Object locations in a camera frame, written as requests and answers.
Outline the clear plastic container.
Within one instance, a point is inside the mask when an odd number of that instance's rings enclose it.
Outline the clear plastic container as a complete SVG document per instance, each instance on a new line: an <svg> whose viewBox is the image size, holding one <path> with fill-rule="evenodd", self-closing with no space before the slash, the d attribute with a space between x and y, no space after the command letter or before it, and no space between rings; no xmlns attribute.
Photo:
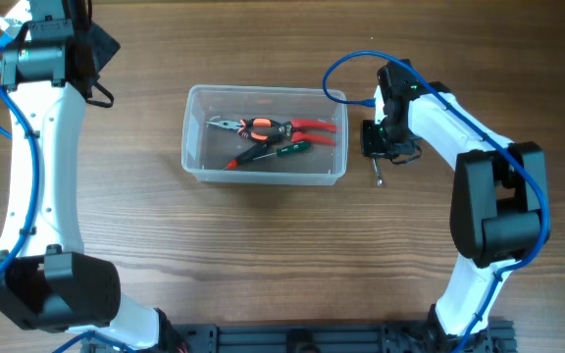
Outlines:
<svg viewBox="0 0 565 353"><path fill-rule="evenodd" d="M181 164L200 181L333 185L344 175L348 156L348 117L338 90L236 85L193 86L186 102L182 130ZM316 120L337 126L335 146L311 143L305 152L284 157L256 158L225 170L226 164L256 142L235 131L207 122L266 118L277 123ZM283 140L266 154L294 144Z"/></svg>

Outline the silver L-shaped socket wrench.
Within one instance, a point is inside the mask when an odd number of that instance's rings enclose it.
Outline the silver L-shaped socket wrench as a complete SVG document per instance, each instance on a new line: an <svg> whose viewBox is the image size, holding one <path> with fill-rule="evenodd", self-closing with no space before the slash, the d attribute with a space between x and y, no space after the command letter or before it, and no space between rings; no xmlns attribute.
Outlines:
<svg viewBox="0 0 565 353"><path fill-rule="evenodd" d="M382 172L381 172L381 168L379 166L379 162L378 159L373 158L372 159L373 162L373 167L377 176L377 186L381 187L384 185L384 180L383 180L383 176L382 176Z"/></svg>

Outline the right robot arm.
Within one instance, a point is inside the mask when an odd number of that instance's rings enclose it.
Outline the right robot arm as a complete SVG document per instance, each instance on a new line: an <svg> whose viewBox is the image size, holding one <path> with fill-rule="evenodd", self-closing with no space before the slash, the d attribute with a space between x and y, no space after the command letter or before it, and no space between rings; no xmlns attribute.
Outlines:
<svg viewBox="0 0 565 353"><path fill-rule="evenodd" d="M543 152L485 127L408 60L389 61L377 76L375 117L362 124L364 156L405 165L426 141L454 171L449 227L458 257L422 341L429 352L479 349L491 338L488 315L504 282L549 237Z"/></svg>

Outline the green handled screwdriver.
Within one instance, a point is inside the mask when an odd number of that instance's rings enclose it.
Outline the green handled screwdriver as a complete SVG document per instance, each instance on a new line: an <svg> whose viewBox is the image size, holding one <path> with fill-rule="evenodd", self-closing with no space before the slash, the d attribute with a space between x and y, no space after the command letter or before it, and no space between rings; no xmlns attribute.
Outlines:
<svg viewBox="0 0 565 353"><path fill-rule="evenodd" d="M268 157L284 157L294 153L301 153L309 150L311 148L311 143L308 141L301 141L294 144L287 145L285 147L277 149L275 152L265 154L263 156L256 157L256 160L268 158Z"/></svg>

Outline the black red handled screwdriver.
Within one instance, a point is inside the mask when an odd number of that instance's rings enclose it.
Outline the black red handled screwdriver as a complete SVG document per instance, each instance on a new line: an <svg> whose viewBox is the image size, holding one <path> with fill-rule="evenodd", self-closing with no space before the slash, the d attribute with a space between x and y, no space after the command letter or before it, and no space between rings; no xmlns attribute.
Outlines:
<svg viewBox="0 0 565 353"><path fill-rule="evenodd" d="M230 160L226 164L225 170L235 169L239 165L253 161L257 157L264 156L272 145L279 143L282 140L283 139L281 137L272 137L265 141L256 142L251 148Z"/></svg>

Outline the red handled pruning shears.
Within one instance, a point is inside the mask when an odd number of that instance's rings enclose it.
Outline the red handled pruning shears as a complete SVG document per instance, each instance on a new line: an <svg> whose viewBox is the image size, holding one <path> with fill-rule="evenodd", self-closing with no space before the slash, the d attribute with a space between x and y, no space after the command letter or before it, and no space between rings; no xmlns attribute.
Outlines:
<svg viewBox="0 0 565 353"><path fill-rule="evenodd" d="M337 126L331 123L316 120L291 120L286 123L275 123L268 130L268 135L276 142L287 140L292 143L311 142L321 145L335 146L332 137L326 136L326 132L335 134Z"/></svg>

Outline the orange black needle-nose pliers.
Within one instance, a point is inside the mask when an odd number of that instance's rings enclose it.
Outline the orange black needle-nose pliers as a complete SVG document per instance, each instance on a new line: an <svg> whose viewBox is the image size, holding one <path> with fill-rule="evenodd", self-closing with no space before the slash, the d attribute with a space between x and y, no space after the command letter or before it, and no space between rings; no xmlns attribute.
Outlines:
<svg viewBox="0 0 565 353"><path fill-rule="evenodd" d="M218 117L207 122L209 126L235 131L239 136L257 143L274 143L283 140L281 124L266 118L239 121L220 120Z"/></svg>

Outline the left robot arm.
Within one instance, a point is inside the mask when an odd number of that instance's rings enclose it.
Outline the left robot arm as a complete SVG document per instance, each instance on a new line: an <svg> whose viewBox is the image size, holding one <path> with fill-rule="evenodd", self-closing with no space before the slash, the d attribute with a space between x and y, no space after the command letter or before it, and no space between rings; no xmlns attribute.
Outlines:
<svg viewBox="0 0 565 353"><path fill-rule="evenodd" d="M122 352L187 351L162 311L122 293L112 263L85 254L79 231L79 135L119 43L93 21L88 1L21 1L0 28L12 142L0 312L24 330L67 332Z"/></svg>

